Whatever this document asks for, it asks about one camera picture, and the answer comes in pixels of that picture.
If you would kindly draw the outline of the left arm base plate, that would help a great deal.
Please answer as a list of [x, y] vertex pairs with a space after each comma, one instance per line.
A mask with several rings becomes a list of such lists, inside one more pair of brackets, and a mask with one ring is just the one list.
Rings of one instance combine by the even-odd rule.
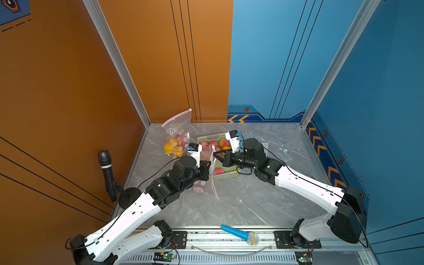
[[158, 249], [186, 249], [187, 247], [187, 231], [174, 231], [171, 236], [168, 236], [156, 247]]

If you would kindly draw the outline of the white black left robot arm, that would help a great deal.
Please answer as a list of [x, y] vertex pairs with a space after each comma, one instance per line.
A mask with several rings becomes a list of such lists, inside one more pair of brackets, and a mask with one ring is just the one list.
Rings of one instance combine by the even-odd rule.
[[182, 156], [173, 168], [164, 172], [115, 219], [98, 231], [77, 235], [66, 243], [77, 265], [119, 265], [150, 248], [170, 245], [172, 229], [164, 220], [154, 222], [145, 231], [132, 235], [141, 224], [179, 199], [196, 181], [208, 181], [211, 161]]

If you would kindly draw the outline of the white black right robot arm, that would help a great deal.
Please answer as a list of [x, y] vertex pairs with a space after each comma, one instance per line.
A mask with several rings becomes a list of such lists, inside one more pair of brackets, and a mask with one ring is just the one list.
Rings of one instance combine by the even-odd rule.
[[259, 180], [299, 194], [326, 211], [297, 221], [290, 233], [293, 246], [307, 248], [315, 240], [333, 236], [350, 244], [360, 242], [366, 235], [367, 211], [358, 190], [319, 182], [266, 153], [262, 143], [250, 138], [242, 142], [242, 151], [221, 150], [213, 156], [224, 167], [248, 168]]

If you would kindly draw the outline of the clear zip-top bag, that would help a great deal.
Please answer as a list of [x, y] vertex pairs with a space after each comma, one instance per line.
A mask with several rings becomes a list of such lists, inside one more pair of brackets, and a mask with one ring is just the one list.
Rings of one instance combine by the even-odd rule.
[[[162, 128], [166, 132], [165, 144], [169, 143], [169, 141], [171, 139], [176, 139], [178, 136], [184, 135], [187, 138], [189, 138], [188, 144], [186, 145], [185, 148], [177, 146], [177, 147], [175, 147], [175, 149], [178, 149], [178, 148], [183, 149], [184, 154], [185, 154], [187, 149], [188, 149], [188, 145], [189, 145], [190, 139], [191, 139], [191, 133], [190, 133], [191, 123], [192, 123], [192, 109], [191, 108], [189, 108], [188, 110], [185, 110], [185, 111], [183, 111], [179, 114], [176, 114], [175, 116], [173, 116], [169, 120], [165, 121], [161, 125]], [[173, 157], [174, 159], [177, 158], [174, 154], [167, 154], [167, 155]]]

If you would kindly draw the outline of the yellow peach with red spot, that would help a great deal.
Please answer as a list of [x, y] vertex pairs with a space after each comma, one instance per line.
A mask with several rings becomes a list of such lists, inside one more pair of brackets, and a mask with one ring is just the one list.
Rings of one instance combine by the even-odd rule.
[[170, 144], [173, 148], [175, 148], [175, 147], [177, 147], [177, 146], [178, 146], [178, 141], [177, 141], [176, 139], [171, 139], [171, 140], [169, 141], [169, 144]]

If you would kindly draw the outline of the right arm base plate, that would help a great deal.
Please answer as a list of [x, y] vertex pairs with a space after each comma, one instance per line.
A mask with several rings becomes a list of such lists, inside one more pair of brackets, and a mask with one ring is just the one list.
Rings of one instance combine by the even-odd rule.
[[300, 234], [292, 235], [290, 231], [275, 231], [274, 239], [278, 249], [289, 248], [313, 248], [321, 249], [322, 245], [320, 240], [308, 241]]

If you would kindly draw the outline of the pink peach front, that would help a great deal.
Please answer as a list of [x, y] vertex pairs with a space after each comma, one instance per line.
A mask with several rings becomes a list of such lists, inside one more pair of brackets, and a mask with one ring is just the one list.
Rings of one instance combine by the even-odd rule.
[[177, 142], [178, 142], [178, 146], [185, 148], [185, 146], [188, 144], [188, 140], [189, 138], [187, 138], [184, 135], [180, 135], [176, 138]]

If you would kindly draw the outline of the light green perforated basket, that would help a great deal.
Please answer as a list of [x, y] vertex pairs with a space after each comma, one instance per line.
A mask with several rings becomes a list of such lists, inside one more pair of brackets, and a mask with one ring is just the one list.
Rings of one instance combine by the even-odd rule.
[[[222, 140], [222, 139], [225, 139], [225, 133], [219, 133], [219, 134], [214, 134], [214, 135], [206, 135], [206, 136], [199, 136], [197, 138], [197, 143], [200, 144], [201, 142], [204, 142], [204, 141], [207, 141], [208, 143], [210, 143], [211, 141], [217, 141], [219, 143], [219, 141]], [[215, 175], [215, 173], [214, 173], [214, 177], [218, 181], [225, 180], [225, 179], [228, 179], [228, 178], [237, 177], [239, 175], [239, 173], [237, 172], [235, 166], [224, 167], [222, 165], [222, 163], [220, 161], [218, 161], [218, 160], [216, 160], [216, 163], [215, 163], [215, 166], [214, 166], [214, 171], [215, 171], [216, 168], [222, 168], [225, 171], [225, 173], [219, 174], [219, 175]]]

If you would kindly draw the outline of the clear bag with pink dots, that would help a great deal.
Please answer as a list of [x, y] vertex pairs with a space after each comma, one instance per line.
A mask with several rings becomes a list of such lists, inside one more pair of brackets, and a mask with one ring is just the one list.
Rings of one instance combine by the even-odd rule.
[[190, 190], [194, 193], [214, 196], [218, 201], [219, 197], [214, 183], [217, 159], [213, 154], [219, 150], [214, 145], [208, 145], [206, 148], [203, 148], [202, 144], [190, 143], [187, 151], [188, 155], [196, 159], [201, 173], [206, 175], [206, 177], [195, 181]]

